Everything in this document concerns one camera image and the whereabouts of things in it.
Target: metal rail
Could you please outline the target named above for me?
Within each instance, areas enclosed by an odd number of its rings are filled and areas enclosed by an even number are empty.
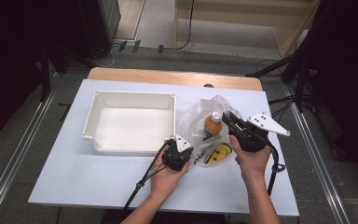
[[[283,86],[286,91],[286,95],[295,94],[290,84],[284,84]],[[296,105],[292,105],[292,111],[295,116],[298,127],[301,131],[301,134],[304,138],[304,142],[310,154],[310,159],[312,160],[316,174],[321,181],[322,187],[324,189],[324,194],[330,204],[330,208],[333,212],[336,222],[342,224],[349,224],[350,221],[348,219],[348,215],[345,211],[344,205],[338,195],[336,188],[334,187],[334,183],[330,178],[330,174],[327,172],[327,169],[324,166],[324,161],[322,159],[321,154],[319,153],[318,147],[316,146],[315,140],[310,133],[310,128],[306,122],[304,115],[298,111]]]
[[[32,144],[34,136],[40,126],[40,123],[43,120],[43,117],[45,117],[48,108],[51,104],[51,101],[54,97],[55,91],[57,89],[58,83],[60,81],[61,77],[58,73],[55,73],[53,75],[52,81],[53,81],[53,88],[51,92],[49,93],[48,97],[46,98],[45,102],[40,103],[38,108],[36,109],[34,116],[31,119],[31,122],[29,123],[27,129],[24,132],[24,135],[22,136],[19,144],[17,145],[16,149],[14,150],[13,155],[10,158],[10,161],[7,164],[7,167],[5,168],[4,172],[2,173],[0,177],[0,205],[2,201],[4,200],[7,191],[16,176],[16,173],[19,171],[19,168],[21,166],[22,161],[25,158],[25,155],[27,154],[29,146]]]

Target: white plastic bin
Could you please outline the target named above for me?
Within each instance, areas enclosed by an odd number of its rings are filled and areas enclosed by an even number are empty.
[[[153,156],[175,136],[175,94],[95,92],[82,134],[99,152]]]

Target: orange bottle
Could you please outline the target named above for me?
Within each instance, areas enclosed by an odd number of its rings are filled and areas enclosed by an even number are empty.
[[[205,128],[206,133],[204,141],[212,136],[215,136],[222,131],[222,114],[219,112],[212,112],[210,116],[205,119]]]

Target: black cable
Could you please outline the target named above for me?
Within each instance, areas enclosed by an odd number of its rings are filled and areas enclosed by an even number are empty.
[[[286,100],[295,100],[296,99],[296,96],[295,95],[289,95],[289,96],[286,96],[286,97],[283,97],[281,99],[276,99],[276,100],[270,100],[268,101],[268,104],[269,105],[274,105],[274,104],[277,104],[279,102],[282,102],[282,101],[286,101]],[[302,99],[304,101],[309,101],[310,100],[310,96],[308,94],[302,94]]]
[[[294,100],[290,100],[290,102],[287,103],[286,105],[284,105],[281,109],[279,109],[279,110],[273,112],[273,113],[271,114],[271,116],[274,118],[275,116],[277,116],[277,115],[279,115],[280,113],[284,112],[284,111],[287,109],[287,107],[288,107],[293,101],[294,101]]]
[[[285,169],[285,166],[282,164],[279,164],[279,154],[278,154],[278,150],[275,148],[275,146],[273,146],[270,141],[267,141],[267,145],[269,147],[271,147],[272,158],[274,159],[274,164],[272,165],[272,173],[271,173],[271,177],[269,178],[269,183],[268,183],[268,188],[267,188],[267,193],[270,196],[271,192],[272,192],[272,188],[275,183],[275,177],[276,177],[277,173],[279,173],[280,171],[283,171]]]
[[[58,208],[57,216],[56,216],[56,224],[60,224],[60,215],[61,215],[62,207]]]
[[[165,169],[167,166],[157,170],[155,173],[153,174],[149,174],[154,163],[156,162],[157,158],[159,157],[159,154],[161,154],[162,150],[172,141],[174,141],[173,139],[170,139],[169,141],[165,142],[164,145],[162,145],[162,147],[159,149],[156,157],[153,159],[152,163],[150,164],[149,168],[147,168],[146,173],[144,174],[144,177],[142,177],[142,179],[136,183],[136,187],[135,190],[132,192],[132,195],[130,196],[130,198],[127,200],[126,204],[124,205],[123,209],[121,210],[120,214],[118,215],[116,221],[114,223],[120,223],[121,219],[123,219],[123,216],[125,214],[125,212],[127,211],[127,209],[129,208],[133,198],[135,197],[135,195],[138,193],[139,189],[141,189],[141,187],[143,187],[145,185],[146,180],[148,180],[152,175],[155,175],[157,172]]]
[[[261,61],[258,61],[258,62],[255,64],[255,70],[256,70],[257,72],[259,72],[260,70],[258,70],[258,65],[260,65],[261,63],[266,62],[266,61],[274,61],[274,62],[276,62],[276,61],[278,61],[278,60],[275,60],[275,59],[263,59],[263,60],[261,60]],[[282,71],[281,71],[281,68],[280,68],[280,67],[278,68],[278,70],[279,70],[280,74],[265,74],[265,76],[266,76],[266,77],[279,77],[279,76],[282,75]]]
[[[290,105],[292,105],[294,102],[295,102],[295,100],[291,100],[291,101],[283,108],[283,110],[282,110],[282,112],[281,112],[281,115],[280,115],[279,118],[278,118],[278,121],[277,121],[278,123],[281,122],[281,118],[282,118],[282,116],[283,116],[284,111],[285,111]]]
[[[190,29],[188,28],[188,25],[187,25],[187,18],[185,18],[185,25],[186,25],[187,33],[190,34]],[[191,43],[191,47],[188,50],[191,50],[193,48],[193,42],[190,42],[190,43]]]
[[[188,39],[187,39],[187,42],[179,49],[184,49],[187,46],[188,42],[190,42],[190,38],[191,38],[191,22],[193,20],[193,11],[194,11],[194,0],[191,3],[190,21],[188,22]]]

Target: clear plastic bag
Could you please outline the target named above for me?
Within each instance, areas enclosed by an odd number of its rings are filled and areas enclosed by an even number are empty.
[[[206,136],[206,132],[204,131],[205,119],[211,115],[213,111],[219,113],[231,111],[240,115],[240,113],[231,107],[224,97],[219,95],[216,95],[211,100],[201,99],[199,103],[178,115],[176,120],[176,133],[184,137],[194,148],[191,153],[191,164],[204,167],[215,165],[218,162],[205,161],[211,158],[210,156],[217,148],[221,148],[222,145],[224,145],[224,147],[229,146],[230,149],[227,125],[223,125],[222,131],[220,131],[219,134],[204,140]]]

